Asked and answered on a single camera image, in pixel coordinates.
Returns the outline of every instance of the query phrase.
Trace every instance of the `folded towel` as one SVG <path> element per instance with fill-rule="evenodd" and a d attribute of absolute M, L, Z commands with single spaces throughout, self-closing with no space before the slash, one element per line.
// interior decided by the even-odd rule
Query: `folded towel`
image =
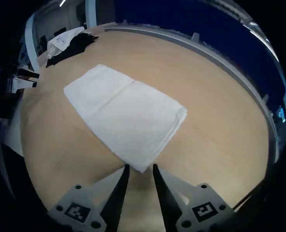
<path fill-rule="evenodd" d="M 120 159 L 144 172 L 187 115 L 177 101 L 104 65 L 64 93 L 93 133 Z"/>

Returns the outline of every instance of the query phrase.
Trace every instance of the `white pillar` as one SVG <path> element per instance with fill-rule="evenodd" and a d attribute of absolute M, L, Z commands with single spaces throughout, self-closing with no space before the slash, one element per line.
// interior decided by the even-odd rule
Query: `white pillar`
<path fill-rule="evenodd" d="M 33 15 L 30 16 L 30 18 L 26 23 L 26 29 L 24 31 L 24 39 L 32 68 L 37 73 L 39 70 L 39 63 L 38 63 L 38 56 L 35 51 L 35 46 L 33 42 L 33 33 L 32 33 L 34 14 L 35 13 L 33 13 Z"/>
<path fill-rule="evenodd" d="M 97 26 L 96 0 L 85 0 L 87 28 Z"/>

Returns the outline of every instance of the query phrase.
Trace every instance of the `blue wall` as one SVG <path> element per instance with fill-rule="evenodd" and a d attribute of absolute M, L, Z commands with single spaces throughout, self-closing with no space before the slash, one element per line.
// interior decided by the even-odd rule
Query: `blue wall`
<path fill-rule="evenodd" d="M 116 0 L 116 22 L 152 24 L 173 29 L 211 45 L 249 75 L 274 112 L 285 88 L 267 48 L 241 23 L 226 13 L 196 0 Z"/>

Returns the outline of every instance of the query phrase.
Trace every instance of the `wooden table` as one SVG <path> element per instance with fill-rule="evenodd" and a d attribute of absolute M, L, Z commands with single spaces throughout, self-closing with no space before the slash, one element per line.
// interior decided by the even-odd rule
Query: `wooden table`
<path fill-rule="evenodd" d="M 92 185 L 124 165 L 92 133 L 63 89 L 97 64 L 176 99 L 188 116 L 155 160 L 192 185 L 209 183 L 233 207 L 264 177 L 267 123 L 248 93 L 226 72 L 177 44 L 110 31 L 86 51 L 40 69 L 22 103 L 22 148 L 46 208 L 76 183 Z M 151 167 L 131 170 L 119 231 L 164 231 Z"/>

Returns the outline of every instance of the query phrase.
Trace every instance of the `white towel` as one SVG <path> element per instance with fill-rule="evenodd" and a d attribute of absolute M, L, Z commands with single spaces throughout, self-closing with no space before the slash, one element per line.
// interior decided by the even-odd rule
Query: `white towel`
<path fill-rule="evenodd" d="M 84 27 L 77 27 L 69 31 L 65 31 L 60 35 L 57 35 L 47 43 L 47 58 L 50 59 L 66 50 L 70 45 L 71 40 L 81 33 Z"/>
<path fill-rule="evenodd" d="M 104 65 L 64 93 L 93 133 L 120 159 L 144 172 L 187 115 L 177 101 Z"/>

